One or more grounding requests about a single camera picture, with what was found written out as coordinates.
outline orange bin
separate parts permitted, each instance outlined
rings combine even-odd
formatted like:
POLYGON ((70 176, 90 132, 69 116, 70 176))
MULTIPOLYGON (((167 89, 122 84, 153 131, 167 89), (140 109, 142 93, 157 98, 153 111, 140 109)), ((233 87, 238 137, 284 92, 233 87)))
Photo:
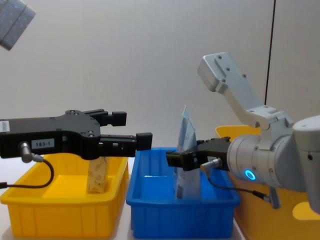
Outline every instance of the orange bin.
MULTIPOLYGON (((246 125, 219 126, 219 137, 258 135, 259 128, 246 125)), ((238 188, 269 193, 266 185, 242 181, 230 174, 238 188)), ((314 213, 308 203, 306 193, 278 189, 282 207, 273 209, 271 204, 248 194, 239 192, 240 206, 234 217, 247 240, 316 240, 320 239, 320 215, 314 213)))

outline yellow plastic bin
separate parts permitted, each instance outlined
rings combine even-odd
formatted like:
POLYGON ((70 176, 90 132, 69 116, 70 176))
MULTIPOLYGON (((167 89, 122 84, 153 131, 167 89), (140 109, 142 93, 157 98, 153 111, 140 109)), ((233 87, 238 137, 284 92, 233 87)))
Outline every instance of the yellow plastic bin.
MULTIPOLYGON (((259 128, 246 125, 220 126, 216 128, 219 137, 236 137, 245 134, 260 134, 259 128)), ((237 188, 269 193, 266 185, 242 181, 230 174, 237 188)), ((239 192, 240 206, 234 211, 241 231, 247 240, 316 240, 320 238, 320 215, 312 212, 305 192, 278 189, 281 208, 273 209, 271 204, 248 194, 239 192)))
MULTIPOLYGON (((110 157, 105 193, 87 193, 89 161, 73 154, 45 156, 54 168, 46 188, 9 188, 8 205, 15 237, 105 238, 112 235, 123 206, 129 178, 128 158, 110 157)), ((39 185, 50 177, 48 166, 36 163, 16 183, 39 185)))

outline white table surface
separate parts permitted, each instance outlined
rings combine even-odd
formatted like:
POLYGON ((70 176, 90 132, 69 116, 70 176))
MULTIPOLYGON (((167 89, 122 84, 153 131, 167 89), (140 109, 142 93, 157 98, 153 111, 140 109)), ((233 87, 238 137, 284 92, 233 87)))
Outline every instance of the white table surface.
MULTIPOLYGON (((132 167, 135 159, 133 157, 129 158, 129 174, 132 172, 132 167)), ((20 158, 10 158, 1 159, 0 158, 0 182, 14 183, 18 178, 20 178, 33 163, 23 163, 20 158)), ((0 194, 2 194, 5 189, 0 189, 0 194)), ((121 217, 117 225, 117 229, 114 235, 110 237, 110 240, 134 240, 132 236, 132 231, 130 229, 130 206, 126 203, 123 205, 121 217)), ((0 237, 2 240, 13 240, 15 239, 11 232, 10 219, 8 214, 8 209, 6 205, 0 204, 0 237)), ((230 240, 245 240, 243 234, 241 233, 236 221, 233 220, 233 232, 230 240)))

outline label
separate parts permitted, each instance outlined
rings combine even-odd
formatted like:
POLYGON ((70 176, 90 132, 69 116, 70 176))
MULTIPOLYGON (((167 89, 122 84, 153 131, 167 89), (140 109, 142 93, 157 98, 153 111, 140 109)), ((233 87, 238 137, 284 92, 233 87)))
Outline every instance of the label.
POLYGON ((0 133, 10 132, 9 121, 0 121, 0 133))
POLYGON ((32 149, 47 149, 47 148, 54 148, 54 147, 55 147, 54 138, 39 139, 39 140, 31 141, 32 149))

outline black cable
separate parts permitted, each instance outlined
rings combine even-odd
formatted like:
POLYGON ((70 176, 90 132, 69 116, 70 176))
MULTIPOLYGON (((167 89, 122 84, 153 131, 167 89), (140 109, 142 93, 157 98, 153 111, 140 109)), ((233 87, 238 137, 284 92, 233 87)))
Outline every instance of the black cable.
POLYGON ((42 188, 49 186, 52 183, 52 181, 54 180, 54 176, 55 176, 54 167, 52 166, 52 164, 50 162, 48 162, 45 159, 43 160, 43 163, 45 163, 50 169, 50 179, 45 184, 43 184, 43 185, 23 185, 23 184, 7 184, 6 182, 0 182, 0 189, 5 189, 5 188, 42 189, 42 188))
POLYGON ((249 194, 253 194, 254 196, 256 196, 262 200, 265 200, 265 197, 267 197, 266 194, 259 192, 259 191, 249 190, 249 189, 245 189, 245 188, 238 188, 238 187, 220 186, 220 185, 215 184, 210 177, 208 177, 207 179, 213 187, 216 187, 218 189, 246 192, 249 194))
POLYGON ((277 0, 273 0, 273 12, 272 12, 272 23, 271 23, 271 36, 270 36, 270 45, 269 45, 268 68, 267 68, 267 72, 266 72, 266 84, 265 84, 265 94, 264 94, 264 105, 267 105, 268 85, 269 85, 269 72, 270 72, 270 62, 271 62, 271 50, 272 50, 272 40, 273 40, 273 36, 274 36, 274 24, 275 24, 275 14, 276 14, 276 3, 277 3, 277 0))

